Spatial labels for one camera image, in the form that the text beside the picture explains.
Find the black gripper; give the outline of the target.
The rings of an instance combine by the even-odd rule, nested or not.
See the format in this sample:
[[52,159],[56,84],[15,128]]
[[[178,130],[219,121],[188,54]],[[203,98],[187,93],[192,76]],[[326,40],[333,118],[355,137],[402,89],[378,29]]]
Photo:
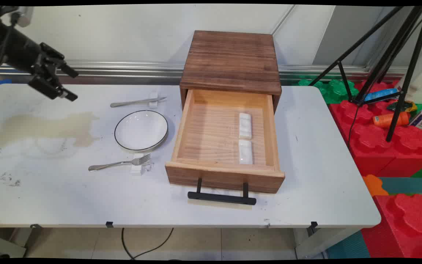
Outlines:
[[0,19],[0,56],[3,63],[18,71],[34,75],[28,85],[51,100],[64,98],[74,101],[76,94],[66,89],[58,77],[45,73],[45,66],[54,66],[76,78],[79,73],[64,60],[64,55],[46,43],[36,43],[15,27],[5,25]]

